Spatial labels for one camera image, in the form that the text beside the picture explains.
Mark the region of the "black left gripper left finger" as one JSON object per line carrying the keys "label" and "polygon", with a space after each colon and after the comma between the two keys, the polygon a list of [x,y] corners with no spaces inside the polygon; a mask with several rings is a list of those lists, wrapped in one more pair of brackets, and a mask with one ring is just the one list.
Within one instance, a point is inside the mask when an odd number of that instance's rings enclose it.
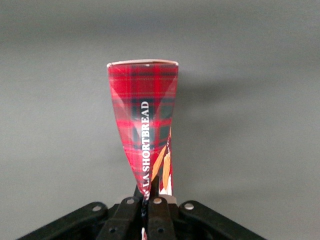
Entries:
{"label": "black left gripper left finger", "polygon": [[108,215],[101,228],[98,240],[141,240],[142,235],[142,199],[138,188],[133,196],[126,197]]}

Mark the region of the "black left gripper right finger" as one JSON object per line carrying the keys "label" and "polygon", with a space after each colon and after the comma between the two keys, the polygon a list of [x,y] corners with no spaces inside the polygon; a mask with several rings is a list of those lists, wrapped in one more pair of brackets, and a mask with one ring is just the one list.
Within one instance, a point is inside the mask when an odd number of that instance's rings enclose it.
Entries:
{"label": "black left gripper right finger", "polygon": [[170,204],[176,206],[174,196],[160,194],[160,180],[158,176],[152,181],[151,193],[147,207],[147,239],[175,240],[176,234],[170,213]]}

